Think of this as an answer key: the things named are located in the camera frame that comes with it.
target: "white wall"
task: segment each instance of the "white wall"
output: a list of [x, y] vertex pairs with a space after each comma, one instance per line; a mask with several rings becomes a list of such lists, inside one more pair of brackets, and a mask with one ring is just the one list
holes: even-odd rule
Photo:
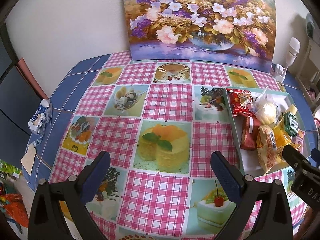
[[[308, 37], [300, 0], [276, 0], [274, 63], [284, 64], [292, 36], [301, 52], [291, 67], [296, 72]], [[122, 0], [20, 0], [7, 18], [9, 37], [18, 57], [50, 96], [77, 62], [128, 49]]]

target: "mint leaf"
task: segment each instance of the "mint leaf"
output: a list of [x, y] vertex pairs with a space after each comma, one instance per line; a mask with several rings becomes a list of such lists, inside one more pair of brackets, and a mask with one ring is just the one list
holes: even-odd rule
[[102, 72], [101, 75], [106, 77], [112, 77], [112, 73], [109, 73], [108, 71]]
[[169, 141], [167, 141], [167, 140], [158, 140], [158, 145], [162, 149], [164, 149], [164, 150], [166, 150], [168, 152], [172, 152], [172, 145], [171, 145], [171, 143]]
[[229, 74], [235, 75], [235, 76], [239, 76], [239, 74], [237, 72], [234, 72], [234, 71], [230, 71]]
[[156, 135], [153, 132], [150, 132], [150, 133], [146, 133], [145, 135], [142, 135], [142, 138], [145, 139], [146, 141], [156, 143], [159, 141], [160, 136]]
[[245, 76], [243, 76], [243, 75], [239, 75], [239, 77], [242, 78], [243, 80], [248, 81], [248, 79], [247, 79]]

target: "metal bolt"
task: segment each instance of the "metal bolt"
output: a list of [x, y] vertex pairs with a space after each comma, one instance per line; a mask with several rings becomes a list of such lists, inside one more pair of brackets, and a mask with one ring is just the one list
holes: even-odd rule
[[279, 186], [282, 184], [281, 180], [279, 180], [279, 179], [275, 179], [275, 183], [276, 183], [277, 185], [279, 185]]
[[39, 179], [39, 184], [44, 185], [45, 184], [45, 179]]
[[245, 179], [246, 181], [253, 181], [253, 177], [252, 177], [251, 175], [245, 175], [245, 176], [244, 176], [244, 179]]
[[70, 175], [68, 180], [69, 181], [75, 181], [77, 179], [77, 175]]

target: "floral painting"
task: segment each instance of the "floral painting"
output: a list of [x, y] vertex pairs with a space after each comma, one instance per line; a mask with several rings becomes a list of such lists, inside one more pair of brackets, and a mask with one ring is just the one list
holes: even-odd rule
[[269, 72], [274, 0], [124, 0], [132, 60], [189, 59]]

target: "table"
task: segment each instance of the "table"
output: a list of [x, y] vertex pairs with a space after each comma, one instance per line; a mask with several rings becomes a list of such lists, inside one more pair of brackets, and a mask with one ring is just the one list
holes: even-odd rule
[[[207, 116], [193, 109], [199, 105], [198, 100], [202, 100], [202, 86], [212, 89], [212, 86], [241, 85], [241, 81], [230, 76], [230, 71], [244, 71], [241, 73], [247, 77], [246, 84], [250, 82], [250, 86], [263, 89], [268, 85], [272, 90], [285, 89], [291, 94], [298, 111], [303, 113], [310, 148], [316, 147], [317, 132], [312, 113], [298, 83], [289, 73], [284, 86], [279, 87], [269, 73], [235, 69], [232, 65], [218, 63], [174, 62], [179, 65], [174, 69], [163, 66], [173, 63], [171, 60], [132, 62], [130, 52], [124, 51], [77, 63], [50, 98], [53, 103], [52, 124], [37, 147], [31, 176], [24, 170], [30, 188], [35, 190], [40, 178], [51, 183], [64, 181], [90, 164], [101, 150], [106, 150], [112, 160], [112, 168], [107, 175], [116, 184], [110, 187], [102, 185], [98, 197], [88, 203], [87, 208], [108, 239], [126, 239], [125, 236], [127, 239], [209, 239], [219, 231], [220, 221], [208, 226], [201, 218], [200, 223], [197, 222], [196, 216], [197, 206], [201, 205], [199, 202], [216, 185], [208, 163], [209, 156], [219, 149], [234, 165], [237, 165], [237, 158], [231, 126], [224, 119], [224, 111]], [[185, 72], [180, 73], [181, 66], [191, 72], [190, 78]], [[163, 77], [159, 69], [181, 77], [183, 82], [177, 79], [175, 84], [171, 84], [175, 81], [159, 81]], [[126, 86], [127, 93], [148, 92], [140, 95], [131, 109], [119, 111], [114, 98], [117, 93], [118, 99], [125, 96], [125, 92], [119, 92], [123, 86]], [[157, 124], [170, 125], [170, 137], [165, 138], [161, 133], [163, 127], [154, 130]], [[143, 132], [150, 132], [150, 129], [166, 139], [154, 139], [156, 145], [162, 144], [160, 150], [156, 150], [157, 156], [153, 156], [155, 161], [142, 159], [142, 156], [149, 158], [151, 154], [149, 151], [143, 155], [141, 146], [145, 145], [141, 140]], [[182, 158], [186, 151], [190, 152], [190, 157], [179, 164], [178, 171], [172, 165], [157, 160], [163, 153], [161, 149], [170, 147], [163, 141], [169, 141], [173, 150], [176, 149], [173, 137], [183, 142], [186, 138], [190, 141], [189, 148], [179, 152]], [[256, 179], [271, 182], [278, 178], [283, 181], [285, 175], [285, 172], [278, 171]], [[252, 228], [259, 207], [257, 202], [243, 237]], [[299, 224], [305, 208], [304, 202], [293, 203], [294, 225]]]

